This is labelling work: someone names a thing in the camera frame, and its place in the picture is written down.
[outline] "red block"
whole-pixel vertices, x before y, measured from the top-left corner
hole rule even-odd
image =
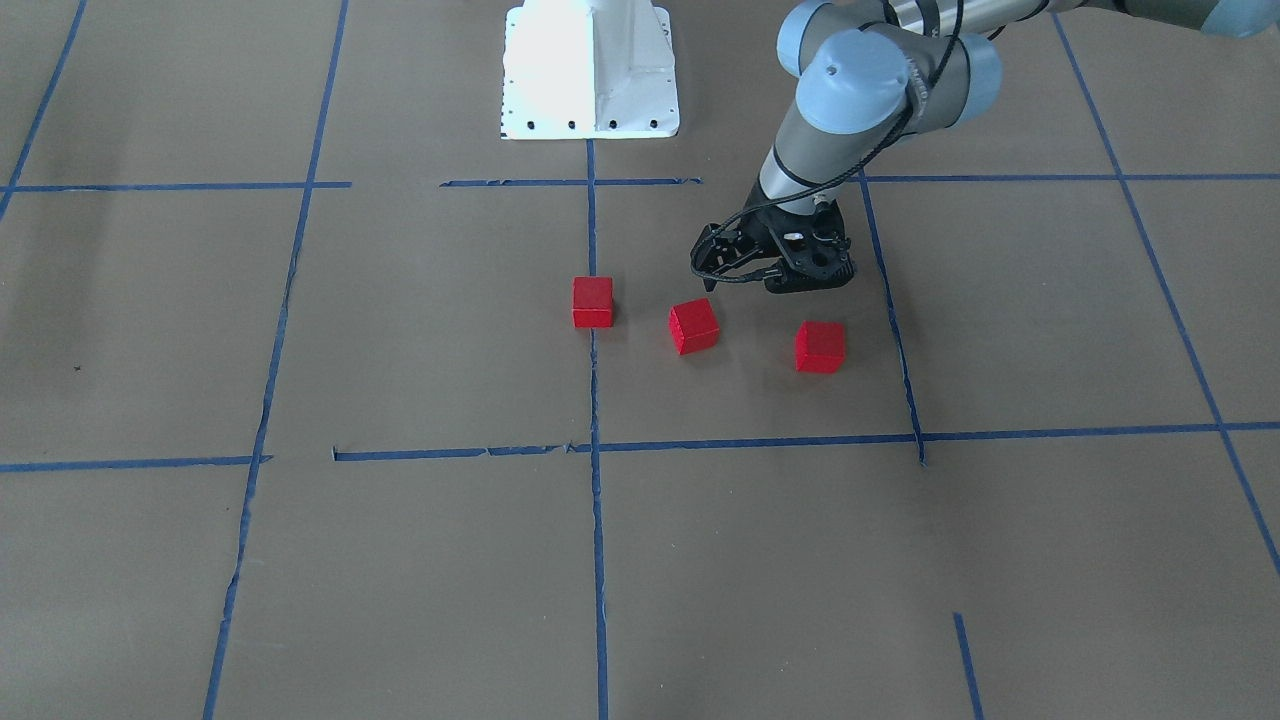
[[[796,333],[796,370],[835,373],[845,363],[845,325],[840,323],[800,324]]]
[[[613,327],[613,278],[573,278],[573,327]]]
[[[672,307],[667,327],[671,328],[671,340],[676,342],[676,352],[681,355],[707,350],[719,340],[719,323],[705,297]]]

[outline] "black cable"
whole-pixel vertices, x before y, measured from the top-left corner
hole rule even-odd
[[[933,73],[929,74],[929,78],[928,78],[928,82],[927,82],[928,86],[929,86],[929,88],[933,88],[934,86],[937,86],[938,79],[942,78],[942,73],[947,68],[947,63],[951,61],[951,53],[955,50],[956,42],[960,41],[960,26],[961,26],[963,22],[964,22],[964,0],[956,0],[956,22],[955,22],[955,26],[951,28],[951,35],[948,36],[948,40],[947,40],[947,47],[946,47],[946,50],[942,51],[942,58],[938,60],[938,67],[934,68]],[[906,108],[902,109],[902,113],[899,114],[897,120],[888,129],[888,132],[884,133],[884,137],[881,138],[881,141],[876,145],[876,147],[873,147],[867,155],[864,155],[863,159],[859,160],[858,164],[855,164],[852,168],[849,168],[844,173],[840,173],[838,176],[831,178],[829,181],[827,181],[824,183],[820,183],[820,184],[817,184],[814,187],[805,188],[805,190],[803,190],[800,192],[796,192],[796,193],[792,193],[792,195],[787,195],[785,197],[777,197],[777,199],[768,200],[765,202],[751,205],[750,208],[744,208],[744,209],[739,210],[737,213],[733,213],[732,215],[730,215],[728,219],[726,219],[723,223],[721,223],[718,228],[716,228],[714,231],[712,231],[710,238],[714,240],[714,238],[719,237],[719,234],[722,232],[724,232],[726,229],[728,229],[730,225],[732,225],[733,223],[741,220],[746,215],[750,215],[751,213],[759,213],[760,210],[765,210],[768,208],[777,208],[778,205],[786,205],[787,202],[795,202],[796,200],[804,200],[805,197],[813,197],[814,195],[818,195],[819,192],[824,192],[824,191],[832,190],[835,187],[840,187],[841,184],[844,184],[845,182],[847,182],[850,178],[852,178],[854,176],[856,176],[859,172],[861,172],[861,169],[864,167],[867,167],[868,163],[870,163],[872,160],[874,160],[877,155],[879,155],[881,152],[883,152],[884,149],[887,149],[888,146],[893,145],[895,142],[899,141],[899,138],[902,137],[902,131],[906,129],[908,123],[910,123],[910,120],[911,120],[911,113],[913,113],[913,110],[914,109],[911,108],[910,102],[908,102]],[[723,272],[726,269],[732,269],[733,266],[739,266],[739,265],[742,264],[742,261],[744,261],[744,259],[740,258],[739,261],[737,261],[737,265],[730,264],[730,265],[727,265],[724,268],[721,268],[721,272]],[[768,275],[768,270],[756,270],[754,273],[748,273],[745,275],[737,275],[737,277],[728,277],[728,275],[719,275],[719,274],[716,274],[716,273],[708,273],[708,272],[704,272],[704,270],[699,270],[698,268],[692,268],[692,270],[694,270],[694,274],[698,275],[699,278],[703,278],[703,279],[707,279],[707,281],[723,282],[723,283],[746,283],[746,282],[754,282],[754,281],[758,281],[758,279],[764,279],[764,277]]]

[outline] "light blue joint cap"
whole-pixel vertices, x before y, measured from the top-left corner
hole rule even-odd
[[[800,46],[804,44],[804,31],[809,29],[809,20],[823,5],[831,5],[827,0],[804,0],[787,14],[782,20],[782,29],[778,31],[778,63],[791,73],[791,77],[800,77]]]
[[[965,33],[960,36],[960,42],[969,55],[969,97],[964,101],[960,118],[951,127],[989,110],[1005,81],[1005,64],[1000,61],[1000,53],[992,41],[980,35]]]
[[[1204,19],[1201,32],[1249,37],[1280,20],[1280,0],[1221,0]]]
[[[892,40],[860,29],[827,38],[796,85],[796,109],[831,135],[872,129],[906,104],[910,68]]]

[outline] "white mounting plate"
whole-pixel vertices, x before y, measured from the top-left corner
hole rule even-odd
[[[525,8],[512,8],[507,13],[506,46],[512,47],[512,35],[521,23]],[[653,8],[658,15],[668,50],[671,44],[671,14],[663,8]],[[575,77],[549,77],[539,74],[536,82],[517,82],[507,68],[502,83],[500,135],[507,140],[635,140],[645,137],[672,137],[680,129],[680,102],[676,94],[676,68],[634,72],[621,83],[621,90],[607,96],[596,87],[595,38],[590,22],[572,29],[576,37],[562,42],[576,45],[588,53],[586,61],[572,63],[567,74]],[[552,44],[554,38],[548,38]],[[630,47],[620,49],[630,53]],[[548,101],[548,95],[564,96],[571,88],[579,96],[567,102]]]

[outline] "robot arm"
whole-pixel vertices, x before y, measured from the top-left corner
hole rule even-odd
[[[806,0],[778,33],[795,101],[742,210],[703,229],[694,274],[708,292],[719,282],[763,281],[774,293],[847,283],[856,266],[838,206],[845,182],[902,137],[991,108],[1004,69],[978,32],[1082,6],[1233,37],[1280,18],[1280,0]]]

